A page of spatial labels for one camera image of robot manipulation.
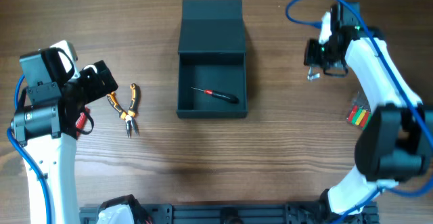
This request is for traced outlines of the silver L-shaped socket wrench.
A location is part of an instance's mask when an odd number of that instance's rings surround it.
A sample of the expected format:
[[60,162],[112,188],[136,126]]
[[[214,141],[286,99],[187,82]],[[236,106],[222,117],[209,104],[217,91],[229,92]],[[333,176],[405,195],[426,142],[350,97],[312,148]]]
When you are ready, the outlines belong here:
[[313,71],[313,67],[310,66],[308,74],[307,74],[307,80],[308,81],[313,81],[313,80],[317,80],[319,78],[320,78],[320,74],[318,72],[314,72]]

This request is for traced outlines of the orange black pliers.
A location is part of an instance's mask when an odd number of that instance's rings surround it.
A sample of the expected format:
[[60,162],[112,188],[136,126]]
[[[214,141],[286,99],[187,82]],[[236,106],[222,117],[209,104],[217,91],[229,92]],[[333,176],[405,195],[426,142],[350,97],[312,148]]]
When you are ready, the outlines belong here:
[[117,111],[118,117],[125,121],[125,128],[128,138],[131,137],[131,131],[134,131],[136,135],[139,135],[139,129],[135,117],[138,114],[139,100],[141,98],[141,90],[137,84],[132,83],[130,85],[130,89],[131,102],[127,110],[124,110],[118,103],[115,92],[111,92],[106,95],[111,107]]

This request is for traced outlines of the clear case coloured screwdrivers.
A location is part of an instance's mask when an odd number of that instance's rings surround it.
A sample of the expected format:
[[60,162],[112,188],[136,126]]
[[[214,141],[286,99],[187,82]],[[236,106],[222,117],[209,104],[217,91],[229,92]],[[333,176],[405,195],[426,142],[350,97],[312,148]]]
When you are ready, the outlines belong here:
[[366,95],[358,92],[352,99],[349,111],[346,115],[346,122],[359,129],[364,129],[371,118],[371,109]]

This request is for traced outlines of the black red screwdriver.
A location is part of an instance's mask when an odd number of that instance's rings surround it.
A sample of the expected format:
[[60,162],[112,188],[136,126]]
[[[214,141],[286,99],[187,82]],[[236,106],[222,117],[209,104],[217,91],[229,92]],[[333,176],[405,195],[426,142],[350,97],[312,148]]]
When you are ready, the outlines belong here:
[[238,104],[239,103],[238,97],[236,97],[235,95],[230,94],[230,93],[223,93],[220,91],[210,90],[210,89],[198,89],[196,87],[192,87],[192,89],[194,89],[196,91],[201,91],[206,95],[209,95],[209,96],[216,98],[216,99],[219,99],[219,100],[223,100],[223,101],[228,102],[230,104]]

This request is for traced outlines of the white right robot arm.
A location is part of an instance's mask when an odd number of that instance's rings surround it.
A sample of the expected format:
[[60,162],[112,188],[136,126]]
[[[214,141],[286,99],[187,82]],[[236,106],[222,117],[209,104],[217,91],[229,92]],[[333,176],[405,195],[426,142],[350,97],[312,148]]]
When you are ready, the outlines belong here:
[[425,106],[394,65],[376,28],[367,27],[358,3],[336,3],[308,41],[304,64],[326,75],[352,70],[361,84],[370,119],[355,145],[355,165],[326,192],[333,214],[358,214],[384,190],[400,193],[401,182],[425,175],[432,158],[432,107]]

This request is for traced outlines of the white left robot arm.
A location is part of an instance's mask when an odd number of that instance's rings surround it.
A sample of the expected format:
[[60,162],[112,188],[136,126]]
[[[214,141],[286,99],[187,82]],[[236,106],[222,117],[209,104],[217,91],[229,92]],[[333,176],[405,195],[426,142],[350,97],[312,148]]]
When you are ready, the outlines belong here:
[[74,176],[76,126],[85,106],[117,90],[104,61],[81,71],[71,55],[49,47],[20,57],[27,87],[16,87],[7,137],[24,159],[32,223],[79,223]]

